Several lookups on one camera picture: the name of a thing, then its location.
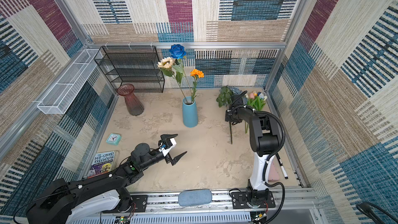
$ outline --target black wire shelf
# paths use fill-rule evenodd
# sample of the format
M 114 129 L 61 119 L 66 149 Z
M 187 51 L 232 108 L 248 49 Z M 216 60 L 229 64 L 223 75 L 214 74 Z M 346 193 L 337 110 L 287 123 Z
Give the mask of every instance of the black wire shelf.
M 153 46 L 103 46 L 95 59 L 112 86 L 117 89 L 130 83 L 134 92 L 162 93 L 164 75 L 157 69 L 159 56 Z

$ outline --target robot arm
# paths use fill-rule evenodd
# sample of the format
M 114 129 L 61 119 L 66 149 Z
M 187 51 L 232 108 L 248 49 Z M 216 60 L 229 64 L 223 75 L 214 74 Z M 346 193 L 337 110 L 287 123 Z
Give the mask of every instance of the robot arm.
M 27 208 L 30 224 L 71 223 L 99 211 L 126 212 L 132 199 L 126 187 L 138 181 L 143 171 L 162 160 L 175 165 L 186 152 L 171 158 L 169 151 L 176 145 L 174 135 L 161 135 L 159 148 L 149 148 L 146 143 L 135 147 L 127 161 L 111 172 L 96 177 L 65 182 L 53 181 Z
M 244 195 L 247 206 L 251 208 L 261 207 L 264 202 L 269 201 L 269 188 L 276 185 L 282 186 L 283 196 L 281 204 L 276 214 L 265 222 L 268 223 L 280 212 L 285 196 L 282 183 L 268 184 L 270 166 L 267 166 L 272 162 L 276 153 L 283 147 L 285 130 L 282 122 L 275 115 L 269 112 L 256 111 L 252 107 L 244 105 L 241 97 L 245 93 L 246 91 L 241 95 L 234 95 L 232 97 L 232 104 L 225 113 L 225 121 L 233 123 L 246 121 L 249 124 L 250 147 L 254 152 L 254 166 Z M 263 133 L 263 130 L 269 130 L 270 132 Z

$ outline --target blue rose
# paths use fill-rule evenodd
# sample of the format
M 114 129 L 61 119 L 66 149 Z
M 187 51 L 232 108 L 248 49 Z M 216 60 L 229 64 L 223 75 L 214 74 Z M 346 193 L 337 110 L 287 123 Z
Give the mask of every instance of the blue rose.
M 187 55 L 187 53 L 184 51 L 184 46 L 180 44 L 172 45 L 170 53 L 172 54 L 172 57 L 175 59 L 181 59 L 183 56 Z

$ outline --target black mounting plate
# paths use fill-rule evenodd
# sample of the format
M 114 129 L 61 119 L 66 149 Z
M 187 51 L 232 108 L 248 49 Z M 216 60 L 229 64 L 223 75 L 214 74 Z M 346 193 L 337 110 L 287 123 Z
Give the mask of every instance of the black mounting plate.
M 233 206 L 234 209 L 251 208 L 248 205 L 248 201 L 246 199 L 246 192 L 245 191 L 242 191 L 242 192 L 239 192 L 239 191 L 231 192 L 231 195 L 232 195 L 232 206 Z M 276 207 L 275 199 L 274 199 L 271 191 L 268 191 L 268 200 L 266 200 L 266 202 L 268 204 L 268 208 Z M 258 208 L 267 208 L 267 206 L 263 202 L 263 203 L 261 203 L 260 207 L 258 207 Z
M 135 202 L 135 212 L 136 213 L 143 213 L 145 212 L 146 208 L 147 208 L 147 199 L 148 196 L 147 195 L 132 195 L 132 202 Z M 129 210 L 127 210 L 125 213 L 130 213 L 132 209 L 130 208 Z M 104 214 L 110 214 L 110 213 L 119 213 L 116 209 L 112 209 L 112 210 L 107 210 L 107 211 L 102 211 Z

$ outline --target bouquet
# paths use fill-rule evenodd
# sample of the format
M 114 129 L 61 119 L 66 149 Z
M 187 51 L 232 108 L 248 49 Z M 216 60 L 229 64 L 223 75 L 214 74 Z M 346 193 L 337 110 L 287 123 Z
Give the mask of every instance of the bouquet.
M 165 76 L 173 77 L 185 98 L 187 105 L 193 104 L 196 97 L 196 86 L 199 78 L 203 78 L 204 74 L 202 71 L 194 69 L 191 71 L 190 76 L 193 77 L 192 87 L 188 82 L 188 77 L 184 71 L 184 64 L 182 59 L 187 58 L 187 53 L 184 51 L 184 46 L 180 44 L 172 45 L 170 49 L 171 57 L 163 58 L 162 61 L 158 62 L 158 68 L 163 72 Z M 183 77 L 185 78 L 187 85 L 189 87 L 189 92 L 191 93 L 191 101 L 187 101 L 187 97 L 181 88 L 181 82 Z
M 263 107 L 266 105 L 267 97 L 264 96 L 263 93 L 258 93 L 253 91 L 250 94 L 245 94 L 246 98 L 248 99 L 248 105 L 256 109 L 256 111 L 261 111 Z M 245 122 L 245 133 L 248 132 L 249 125 Z

